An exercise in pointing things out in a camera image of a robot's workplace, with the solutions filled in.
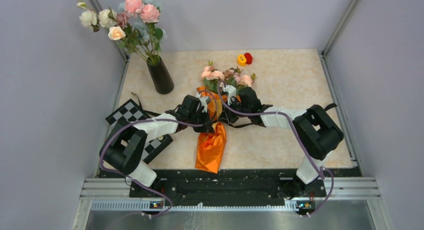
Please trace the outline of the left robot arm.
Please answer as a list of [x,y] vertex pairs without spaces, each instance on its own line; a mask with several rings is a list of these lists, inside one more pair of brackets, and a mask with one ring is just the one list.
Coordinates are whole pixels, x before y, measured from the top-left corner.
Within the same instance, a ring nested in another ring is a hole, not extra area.
[[109,164],[112,172],[141,185],[147,196],[156,196],[161,184],[156,180],[157,173],[143,160],[146,143],[187,127],[198,133],[212,132],[213,118],[208,105],[215,101],[212,95],[187,95],[176,109],[158,116],[133,122],[119,120],[99,153],[100,167],[103,169],[104,163]]

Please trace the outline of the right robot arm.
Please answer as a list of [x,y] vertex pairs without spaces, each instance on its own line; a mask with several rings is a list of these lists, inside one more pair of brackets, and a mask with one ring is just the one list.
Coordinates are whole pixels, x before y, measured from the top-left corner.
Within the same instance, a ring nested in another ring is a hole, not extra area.
[[251,87],[241,89],[225,85],[218,96],[223,104],[223,115],[229,124],[239,118],[249,118],[252,125],[264,128],[291,130],[305,156],[296,171],[293,190],[299,196],[307,196],[314,188],[317,178],[324,178],[324,162],[344,140],[344,133],[328,115],[327,107],[314,104],[307,109],[295,110],[262,104]]

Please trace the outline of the orange paper bouquet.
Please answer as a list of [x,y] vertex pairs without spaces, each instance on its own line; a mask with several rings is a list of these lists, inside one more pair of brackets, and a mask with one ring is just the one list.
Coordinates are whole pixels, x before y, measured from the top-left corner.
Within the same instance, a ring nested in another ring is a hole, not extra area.
[[224,81],[225,84],[233,86],[239,91],[245,87],[251,87],[256,80],[256,74],[243,74],[239,67],[221,71],[214,66],[212,60],[209,60],[203,68],[201,80],[203,86],[196,90],[202,97],[211,98],[207,110],[212,120],[212,133],[200,133],[198,136],[195,168],[217,174],[227,143],[227,132],[224,124],[218,121],[220,115],[224,112],[223,102],[218,95],[218,91],[223,87],[220,81]]

